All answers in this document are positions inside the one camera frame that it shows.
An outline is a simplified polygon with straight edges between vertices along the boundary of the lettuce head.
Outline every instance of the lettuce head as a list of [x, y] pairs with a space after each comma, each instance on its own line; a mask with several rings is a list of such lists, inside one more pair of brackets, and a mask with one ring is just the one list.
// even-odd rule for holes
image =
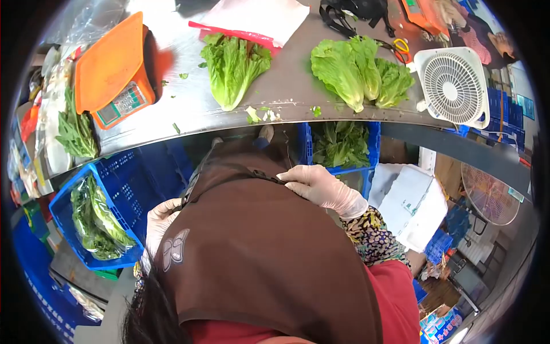
[[270, 68], [271, 52], [221, 33], [206, 35], [204, 41], [201, 57], [208, 66], [210, 90], [222, 110], [231, 111], [239, 105], [252, 81]]
[[359, 68], [363, 94], [368, 100], [378, 98], [382, 80], [376, 68], [375, 55], [378, 43], [367, 36], [355, 36], [350, 40], [355, 55], [355, 64]]
[[363, 110], [363, 87], [351, 45], [323, 40], [311, 51], [311, 70], [325, 87], [339, 95], [355, 112]]
[[414, 85], [409, 68], [383, 58], [376, 58], [375, 61], [382, 78], [382, 87], [376, 99], [376, 106], [388, 108], [396, 106], [401, 100], [408, 100], [407, 89]]

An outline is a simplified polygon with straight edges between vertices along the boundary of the green vegetable bundle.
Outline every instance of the green vegetable bundle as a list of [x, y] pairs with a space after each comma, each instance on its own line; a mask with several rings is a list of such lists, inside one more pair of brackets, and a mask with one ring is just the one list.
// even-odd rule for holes
[[82, 247], [90, 251], [95, 259], [109, 260], [120, 258], [122, 250], [106, 233], [97, 228], [94, 222], [94, 210], [87, 180], [84, 179], [71, 191], [73, 222]]
[[256, 43], [221, 33], [206, 35], [210, 90], [224, 111], [236, 108], [252, 81], [271, 67], [271, 52]]
[[76, 113], [74, 91], [65, 89], [67, 112], [59, 112], [59, 136], [56, 139], [63, 145], [65, 152], [77, 157], [97, 158], [97, 145], [90, 128], [87, 113]]
[[97, 185], [95, 178], [88, 177], [88, 189], [90, 190], [91, 203], [94, 213], [94, 223], [96, 226], [107, 233], [114, 242], [125, 250], [136, 244], [125, 230], [118, 223], [113, 213], [107, 206], [107, 199], [101, 187]]
[[313, 123], [313, 162], [325, 167], [370, 166], [369, 130], [353, 121]]
[[376, 100], [376, 106], [388, 108], [396, 106], [401, 100], [408, 100], [406, 91], [414, 85], [409, 68], [383, 58], [376, 59], [376, 67], [382, 77], [382, 88]]
[[367, 36], [323, 40], [311, 51], [311, 70], [355, 112], [363, 110], [364, 99], [376, 100], [382, 108], [396, 106], [408, 99], [414, 79], [409, 68], [375, 58], [377, 50], [378, 43]]

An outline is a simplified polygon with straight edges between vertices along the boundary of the red shirt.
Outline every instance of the red shirt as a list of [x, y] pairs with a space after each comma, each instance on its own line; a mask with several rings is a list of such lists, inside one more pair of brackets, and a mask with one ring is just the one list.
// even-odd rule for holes
[[[390, 260], [365, 269], [378, 301], [384, 344], [420, 343], [419, 311], [409, 268]], [[183, 326], [194, 344], [256, 344], [283, 335], [265, 327], [220, 320], [192, 320]]]

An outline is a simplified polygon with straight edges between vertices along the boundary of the orange scissors handle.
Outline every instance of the orange scissors handle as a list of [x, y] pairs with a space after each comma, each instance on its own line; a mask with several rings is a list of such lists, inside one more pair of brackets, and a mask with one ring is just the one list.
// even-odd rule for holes
[[395, 47], [395, 57], [397, 57], [398, 60], [405, 64], [413, 61], [409, 52], [409, 45], [404, 40], [401, 38], [395, 39], [393, 41], [393, 46]]

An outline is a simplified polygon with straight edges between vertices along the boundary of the gloved hand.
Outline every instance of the gloved hand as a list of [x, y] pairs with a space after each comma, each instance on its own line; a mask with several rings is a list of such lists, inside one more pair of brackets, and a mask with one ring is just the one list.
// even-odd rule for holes
[[[151, 253], [152, 259], [154, 259], [157, 254], [157, 250], [161, 244], [164, 233], [166, 233], [168, 227], [179, 215], [179, 211], [176, 211], [173, 214], [170, 214], [170, 211], [181, 204], [181, 198], [169, 199], [160, 203], [147, 213], [147, 238], [145, 240], [145, 244]], [[149, 263], [147, 251], [143, 253], [141, 261], [143, 265], [142, 268], [149, 272], [151, 265]]]
[[369, 207], [367, 200], [321, 165], [297, 165], [277, 177], [285, 186], [323, 208], [336, 211], [343, 220], [361, 216]]

